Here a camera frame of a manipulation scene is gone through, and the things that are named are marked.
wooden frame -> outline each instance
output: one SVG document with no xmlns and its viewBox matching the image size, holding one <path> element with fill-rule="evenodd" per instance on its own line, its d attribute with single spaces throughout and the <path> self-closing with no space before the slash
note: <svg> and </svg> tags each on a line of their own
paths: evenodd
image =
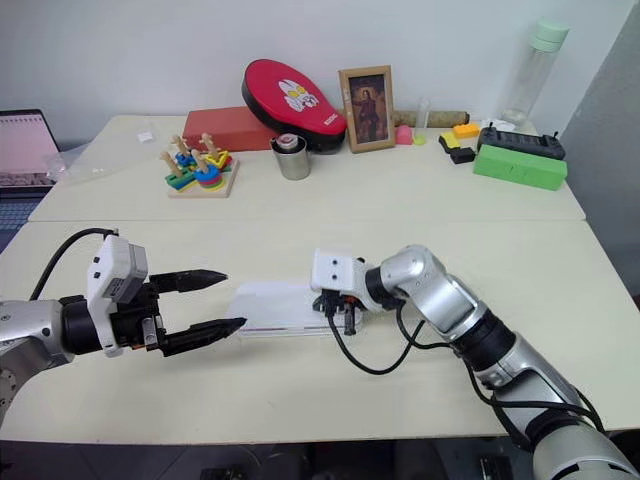
<svg viewBox="0 0 640 480">
<path fill-rule="evenodd" d="M 354 68 L 338 73 L 351 151 L 393 147 L 396 135 L 391 66 Z"/>
</svg>

water bottle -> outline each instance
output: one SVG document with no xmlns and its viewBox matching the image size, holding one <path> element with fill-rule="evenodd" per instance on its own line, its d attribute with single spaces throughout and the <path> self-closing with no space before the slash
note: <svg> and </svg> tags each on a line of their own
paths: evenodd
<svg viewBox="0 0 640 480">
<path fill-rule="evenodd" d="M 558 50 L 569 33 L 569 27 L 540 19 L 529 48 L 500 109 L 500 118 L 522 125 L 533 108 L 544 82 L 549 76 Z"/>
</svg>

black cable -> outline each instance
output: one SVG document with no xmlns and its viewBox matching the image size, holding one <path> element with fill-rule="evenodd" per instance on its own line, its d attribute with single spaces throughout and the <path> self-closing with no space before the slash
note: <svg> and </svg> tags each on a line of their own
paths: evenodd
<svg viewBox="0 0 640 480">
<path fill-rule="evenodd" d="M 473 391 L 476 393 L 478 398 L 485 404 L 491 407 L 498 408 L 552 408 L 554 410 L 565 410 L 568 412 L 573 412 L 578 415 L 582 415 L 583 417 L 587 417 L 591 422 L 593 422 L 596 429 L 604 433 L 604 426 L 602 425 L 602 421 L 598 416 L 595 410 L 587 410 L 582 407 L 578 407 L 577 405 L 571 405 L 569 403 L 557 403 L 557 402 L 542 402 L 537 400 L 526 400 L 526 401 L 516 401 L 516 402 L 505 402 L 502 400 L 496 400 L 495 398 L 487 398 L 480 391 L 480 387 L 478 386 L 478 381 L 476 380 L 475 375 L 473 374 L 473 370 L 471 365 L 467 362 L 464 362 L 464 365 L 467 367 L 467 373 L 469 374 L 469 379 L 471 380 L 471 386 L 473 387 Z M 590 403 L 585 402 L 590 408 L 593 406 Z"/>
<path fill-rule="evenodd" d="M 404 361 L 404 359 L 409 354 L 409 351 L 411 350 L 411 343 L 408 343 L 404 351 L 400 355 L 400 357 L 398 357 L 398 360 L 396 360 L 395 363 L 393 363 L 391 366 L 387 368 L 383 368 L 382 370 L 375 370 L 373 368 L 369 368 L 365 364 L 358 361 L 358 359 L 351 354 L 347 346 L 344 344 L 344 341 L 340 336 L 340 332 L 338 332 L 338 328 L 336 327 L 336 324 L 333 321 L 333 314 L 327 315 L 327 320 L 329 321 L 329 327 L 331 327 L 331 332 L 333 333 L 333 336 L 335 337 L 336 342 L 338 342 L 338 346 L 340 347 L 340 350 L 342 350 L 342 353 L 344 353 L 344 356 L 347 357 L 347 360 L 353 363 L 360 370 L 370 373 L 371 375 L 386 375 L 387 373 L 393 372 L 396 368 L 400 366 L 400 364 Z M 424 324 L 425 324 L 424 320 L 422 320 L 418 324 L 418 326 L 416 327 L 416 330 L 413 332 L 413 336 L 410 337 L 412 340 L 415 341 L 416 337 L 418 336 L 418 333 L 420 333 L 420 330 L 422 329 Z"/>
<path fill-rule="evenodd" d="M 60 245 L 60 247 L 58 247 L 58 250 L 56 250 L 56 252 L 51 257 L 51 260 L 49 260 L 49 263 L 47 263 L 47 266 L 42 272 L 42 275 L 40 275 L 40 280 L 38 280 L 38 283 L 36 284 L 36 288 L 33 290 L 33 293 L 31 294 L 31 297 L 29 297 L 29 300 L 37 300 L 38 297 L 40 297 L 40 294 L 42 293 L 42 289 L 47 283 L 47 280 L 49 280 L 49 276 L 51 275 L 51 272 L 53 272 L 53 269 L 55 268 L 56 264 L 58 263 L 58 261 L 60 260 L 64 252 L 66 252 L 71 245 L 73 245 L 76 241 L 78 241 L 82 237 L 86 237 L 87 235 L 92 235 L 94 233 L 104 235 L 105 237 L 107 235 L 117 235 L 117 233 L 114 230 L 108 230 L 105 228 L 87 228 L 85 230 L 80 230 L 79 232 L 76 232 L 73 235 L 71 235 L 69 238 L 65 240 L 65 242 L 62 245 Z"/>
<path fill-rule="evenodd" d="M 419 343 L 419 342 L 416 342 L 413 338 L 411 338 L 411 335 L 409 335 L 409 332 L 407 331 L 407 328 L 404 325 L 404 321 L 402 320 L 402 308 L 404 306 L 405 306 L 405 302 L 402 302 L 398 304 L 398 306 L 396 307 L 396 322 L 398 323 L 398 328 L 400 329 L 400 332 L 402 332 L 402 336 L 407 340 L 407 342 L 411 344 L 412 347 L 416 347 L 419 350 L 431 350 L 433 348 L 441 348 L 441 347 L 451 348 L 451 345 L 449 345 L 446 342 Z"/>
</svg>

metal cup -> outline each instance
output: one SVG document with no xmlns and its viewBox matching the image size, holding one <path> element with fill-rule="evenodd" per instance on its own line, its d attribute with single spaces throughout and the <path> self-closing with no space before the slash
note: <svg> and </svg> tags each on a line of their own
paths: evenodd
<svg viewBox="0 0 640 480">
<path fill-rule="evenodd" d="M 271 149 L 278 160 L 284 178 L 302 180 L 311 173 L 307 142 L 304 138 L 293 133 L 283 133 L 271 139 Z"/>
</svg>

laptop screen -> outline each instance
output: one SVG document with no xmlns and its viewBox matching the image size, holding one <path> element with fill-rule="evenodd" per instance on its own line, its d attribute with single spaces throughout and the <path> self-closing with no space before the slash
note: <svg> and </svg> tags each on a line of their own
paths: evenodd
<svg viewBox="0 0 640 480">
<path fill-rule="evenodd" d="M 45 158 L 56 152 L 42 112 L 0 112 L 0 187 L 50 185 Z"/>
</svg>

